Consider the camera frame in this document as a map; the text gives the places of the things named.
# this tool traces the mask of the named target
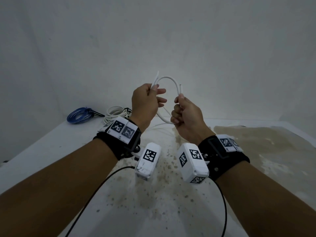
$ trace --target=black wristband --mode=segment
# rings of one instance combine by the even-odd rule
[[[203,154],[204,160],[209,161],[209,177],[215,181],[230,168],[242,161],[250,163],[250,159],[242,152],[226,152],[219,139],[212,135],[203,140],[198,148]]]
[[[122,141],[120,141],[119,139],[107,133],[110,127],[111,125],[108,126],[105,132],[97,133],[97,135],[93,139],[98,138],[98,139],[101,139],[104,143],[106,143],[118,160],[132,157],[133,155],[131,154],[131,152],[133,152],[135,147],[140,144],[140,135],[141,135],[140,129],[139,128],[137,129],[136,133],[133,135],[132,139],[130,140],[130,143],[127,145],[123,143]]]

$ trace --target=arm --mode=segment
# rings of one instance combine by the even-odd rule
[[[171,121],[179,134],[196,145],[215,135],[194,103],[175,99]],[[219,184],[249,236],[313,236],[316,211],[274,180],[243,161],[221,175]]]
[[[158,107],[167,100],[156,97],[165,89],[150,84],[137,88],[132,116],[141,132]],[[94,139],[45,167],[0,195],[0,236],[57,236],[84,207],[116,165],[111,149]]]

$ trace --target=person's left arm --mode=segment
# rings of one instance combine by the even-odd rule
[[[132,116],[141,132],[149,126],[165,89],[137,88]],[[111,149],[94,139],[0,195],[0,236],[57,236],[84,207],[116,165]]]

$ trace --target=person's right arm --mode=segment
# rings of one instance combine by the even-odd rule
[[[183,94],[175,103],[171,122],[184,139],[199,145],[215,135],[200,108]],[[316,211],[248,162],[238,163],[216,183],[250,237],[316,235]]]

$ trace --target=forearm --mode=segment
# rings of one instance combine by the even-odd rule
[[[249,236],[312,236],[316,212],[243,161],[216,182]]]
[[[116,165],[95,139],[0,196],[1,236],[57,236]]]

